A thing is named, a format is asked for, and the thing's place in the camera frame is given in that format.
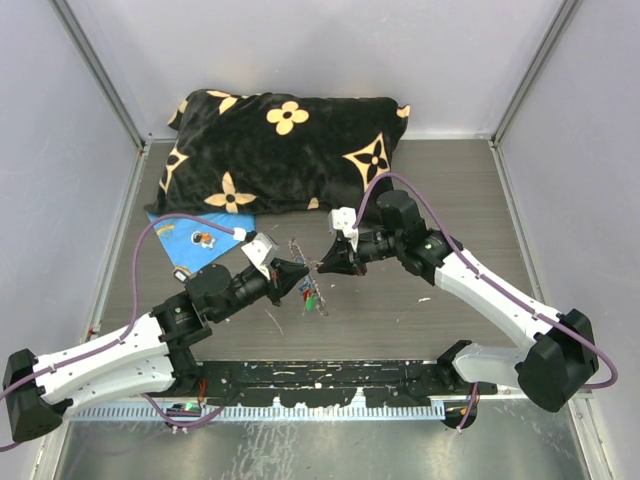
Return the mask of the green tagged key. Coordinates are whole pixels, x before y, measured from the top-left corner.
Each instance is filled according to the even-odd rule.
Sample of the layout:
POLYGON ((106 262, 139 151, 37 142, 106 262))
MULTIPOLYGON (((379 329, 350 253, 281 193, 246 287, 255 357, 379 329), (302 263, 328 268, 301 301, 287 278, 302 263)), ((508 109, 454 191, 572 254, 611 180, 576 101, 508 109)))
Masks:
POLYGON ((315 297, 308 297, 305 300, 305 310, 306 311, 312 311, 316 308, 316 298, 315 297))

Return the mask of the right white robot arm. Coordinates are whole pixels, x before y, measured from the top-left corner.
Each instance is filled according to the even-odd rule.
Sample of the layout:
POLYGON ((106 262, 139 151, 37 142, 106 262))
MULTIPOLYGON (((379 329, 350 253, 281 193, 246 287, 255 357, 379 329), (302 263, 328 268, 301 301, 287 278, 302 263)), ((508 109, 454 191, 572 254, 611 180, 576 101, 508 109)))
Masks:
POLYGON ((397 259, 410 274, 464 301, 512 341, 488 347, 460 341, 443 355, 438 379, 459 394, 472 383, 520 389, 535 405, 559 411, 598 371, 589 318, 547 306, 482 265, 469 250, 427 226, 417 203, 402 190, 378 200, 382 226, 361 232, 355 209, 329 214, 334 243, 321 260, 320 273, 362 276, 371 262, 397 259))

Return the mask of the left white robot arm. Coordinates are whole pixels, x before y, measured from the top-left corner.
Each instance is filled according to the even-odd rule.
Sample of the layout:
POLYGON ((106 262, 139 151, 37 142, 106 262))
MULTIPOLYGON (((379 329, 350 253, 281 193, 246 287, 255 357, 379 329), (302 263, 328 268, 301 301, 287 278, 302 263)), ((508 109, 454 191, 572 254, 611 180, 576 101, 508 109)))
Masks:
POLYGON ((301 263, 279 258, 264 271, 250 265, 237 275, 212 263, 187 280, 183 292, 131 325, 52 354, 12 353, 1 394, 12 440, 44 436, 105 401, 163 392, 191 395, 200 384, 191 346, 211 335, 212 324, 261 298, 279 305, 308 272, 301 263))

